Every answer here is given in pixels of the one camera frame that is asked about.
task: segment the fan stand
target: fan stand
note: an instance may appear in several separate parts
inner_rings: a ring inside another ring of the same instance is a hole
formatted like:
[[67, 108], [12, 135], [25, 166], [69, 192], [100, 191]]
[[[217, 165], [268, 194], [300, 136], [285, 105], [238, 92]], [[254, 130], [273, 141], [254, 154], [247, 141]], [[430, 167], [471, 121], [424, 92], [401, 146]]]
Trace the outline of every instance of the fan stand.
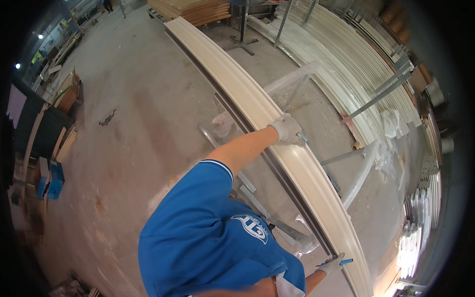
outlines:
[[224, 51], [229, 51], [229, 50], [232, 50], [232, 49], [235, 49], [235, 48], [242, 48], [243, 50], [245, 50], [248, 54], [250, 54], [251, 56], [254, 55], [254, 53], [249, 50], [247, 48], [247, 46], [251, 43], [255, 43], [255, 42], [258, 42], [257, 39], [253, 39], [253, 40], [250, 40], [250, 41], [246, 41], [244, 42], [244, 29], [246, 28], [246, 21], [247, 21], [247, 9], [249, 6], [241, 6], [241, 10], [242, 10], [242, 15], [241, 15], [241, 37], [240, 39], [238, 40], [236, 38], [236, 36], [229, 36], [231, 38], [231, 40], [233, 40], [233, 42], [235, 42], [235, 45], [231, 46], [231, 47], [228, 47], [228, 48], [224, 48]]

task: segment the printed logo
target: printed logo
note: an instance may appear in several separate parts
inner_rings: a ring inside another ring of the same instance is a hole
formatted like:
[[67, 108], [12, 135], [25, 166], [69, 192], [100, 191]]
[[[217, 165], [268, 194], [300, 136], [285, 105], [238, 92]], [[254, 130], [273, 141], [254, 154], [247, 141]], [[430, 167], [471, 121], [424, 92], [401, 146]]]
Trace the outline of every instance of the printed logo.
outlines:
[[259, 239], [264, 244], [267, 243], [267, 237], [269, 234], [267, 233], [266, 229], [259, 224], [260, 222], [258, 219], [245, 214], [232, 216], [231, 218], [239, 220], [247, 233]]

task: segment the curved molding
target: curved molding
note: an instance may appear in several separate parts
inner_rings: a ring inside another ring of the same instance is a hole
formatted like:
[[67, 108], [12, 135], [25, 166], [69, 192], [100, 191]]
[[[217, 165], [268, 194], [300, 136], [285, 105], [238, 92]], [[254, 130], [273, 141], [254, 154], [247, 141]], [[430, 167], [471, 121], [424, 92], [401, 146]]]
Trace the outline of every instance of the curved molding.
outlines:
[[[183, 18], [165, 23], [170, 31], [233, 100], [258, 130], [282, 111], [263, 88], [223, 49]], [[298, 145], [269, 147], [320, 223], [336, 253], [353, 258], [344, 267], [357, 297], [373, 296], [366, 259], [343, 204], [310, 148]]]

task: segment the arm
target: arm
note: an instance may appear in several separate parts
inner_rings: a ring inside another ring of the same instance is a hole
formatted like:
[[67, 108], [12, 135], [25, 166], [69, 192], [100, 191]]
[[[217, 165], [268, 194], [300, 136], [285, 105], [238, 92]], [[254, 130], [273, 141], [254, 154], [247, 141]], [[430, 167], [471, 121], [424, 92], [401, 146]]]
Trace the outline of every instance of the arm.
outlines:
[[321, 265], [314, 273], [305, 278], [307, 289], [305, 295], [309, 295], [317, 287], [318, 284], [328, 275], [334, 271], [342, 270], [343, 265], [340, 265], [340, 261], [343, 260], [345, 253], [341, 253], [338, 257], [334, 256], [334, 259], [328, 259], [325, 261], [325, 265]]
[[277, 131], [268, 126], [262, 130], [241, 135], [212, 151], [206, 159], [220, 161], [229, 167], [234, 176], [257, 158], [262, 151], [277, 141]]
[[244, 166], [257, 158], [266, 147], [277, 140], [298, 143], [300, 137], [297, 134], [300, 132], [302, 129], [297, 121], [287, 113], [264, 129], [241, 135], [228, 144], [220, 146], [206, 159], [222, 162], [236, 176]]
[[312, 292], [318, 284], [325, 278], [326, 274], [321, 271], [317, 270], [311, 275], [305, 278], [305, 283], [307, 284], [307, 289], [305, 290], [305, 295], [308, 296], [310, 292]]

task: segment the blue box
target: blue box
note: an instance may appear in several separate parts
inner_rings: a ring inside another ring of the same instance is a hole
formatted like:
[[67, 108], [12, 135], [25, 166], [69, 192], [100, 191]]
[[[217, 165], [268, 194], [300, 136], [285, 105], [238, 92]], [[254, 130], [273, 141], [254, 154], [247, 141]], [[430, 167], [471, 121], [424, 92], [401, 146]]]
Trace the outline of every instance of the blue box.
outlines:
[[59, 162], [49, 161], [49, 170], [51, 173], [51, 181], [46, 192], [46, 198], [58, 199], [64, 184], [63, 167]]

